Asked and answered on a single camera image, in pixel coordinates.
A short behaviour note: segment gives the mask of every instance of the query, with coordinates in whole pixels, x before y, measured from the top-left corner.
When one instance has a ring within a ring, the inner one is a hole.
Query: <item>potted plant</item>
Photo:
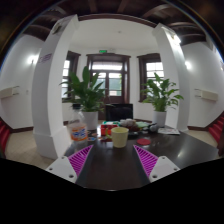
[[[61,84],[68,84],[70,91],[64,93],[71,93],[71,99],[66,102],[81,104],[81,111],[85,117],[88,130],[95,130],[98,125],[98,111],[103,111],[103,98],[105,97],[105,89],[100,89],[103,82],[96,84],[99,73],[95,74],[90,81],[90,72],[87,66],[84,67],[82,78],[79,78],[74,72],[69,73],[70,81],[62,82]]]
[[[161,79],[156,73],[155,80],[148,79],[147,83],[143,84],[147,86],[146,89],[141,90],[146,99],[143,100],[143,103],[152,103],[154,107],[153,112],[153,123],[157,123],[158,127],[164,127],[166,121],[167,107],[172,105],[178,106],[178,100],[184,99],[181,95],[174,95],[173,93],[179,89],[170,89],[176,85],[174,82],[170,82],[169,79]]]

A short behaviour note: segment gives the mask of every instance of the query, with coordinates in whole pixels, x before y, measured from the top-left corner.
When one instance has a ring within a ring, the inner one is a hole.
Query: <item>air conditioner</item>
[[[200,91],[200,95],[196,95],[197,97],[200,97],[200,98],[206,99],[206,100],[213,100],[213,101],[218,100],[218,94],[217,93],[209,92],[209,91],[205,91],[205,90],[200,90],[200,89],[195,89],[195,90]]]

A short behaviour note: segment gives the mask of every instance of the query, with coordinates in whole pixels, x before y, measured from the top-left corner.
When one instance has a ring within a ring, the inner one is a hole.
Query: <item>white pillar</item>
[[[190,88],[189,73],[185,65],[185,58],[181,46],[172,38],[175,32],[163,24],[158,24],[153,30],[156,38],[160,57],[163,63],[164,77],[175,82],[175,89],[179,89],[179,94],[184,100],[179,100],[179,106],[176,110],[170,108],[167,110],[166,125],[177,128],[181,131],[187,131],[189,107],[190,107]]]
[[[54,33],[57,24],[61,25]],[[57,159],[71,144],[63,126],[61,86],[64,61],[79,22],[77,15],[59,20],[43,44],[34,72],[32,116],[34,137],[40,155]]]

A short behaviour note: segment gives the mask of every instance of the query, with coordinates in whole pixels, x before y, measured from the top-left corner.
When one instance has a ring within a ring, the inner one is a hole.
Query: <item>desk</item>
[[[141,146],[137,144],[137,139],[129,139],[126,147],[118,149],[113,147],[112,142],[100,140],[87,142],[87,145],[94,146],[76,184],[100,190],[133,189],[149,184],[149,179],[133,147],[134,144],[158,157],[167,156],[180,169],[214,160],[218,153],[218,149],[183,132],[180,135],[140,134],[139,138],[142,137],[149,137],[151,144]],[[70,149],[65,156],[74,152],[74,149]]]

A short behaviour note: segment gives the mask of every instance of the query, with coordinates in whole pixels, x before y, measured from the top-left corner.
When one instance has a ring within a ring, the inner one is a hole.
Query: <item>white wall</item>
[[[81,54],[77,68],[77,75],[82,80],[82,70],[87,64],[87,54],[99,53],[100,48],[80,49],[75,46],[70,46],[70,51]],[[130,103],[133,104],[134,118],[142,120],[152,120],[153,107],[148,103],[139,103],[140,99],[140,83],[139,83],[139,62],[137,56],[158,53],[158,49],[130,51],[125,49],[115,49],[116,54],[129,55],[130,58]]]
[[[182,47],[186,61],[191,63],[190,77],[190,116],[188,126],[206,127],[224,110],[224,72],[219,57],[206,42],[188,44]],[[202,89],[218,93],[218,101],[196,98]]]
[[[28,58],[38,55],[43,41],[25,35],[11,48],[1,70],[0,89],[19,86],[19,95],[0,100],[0,116],[12,128],[33,126],[31,113],[31,86],[35,64]]]

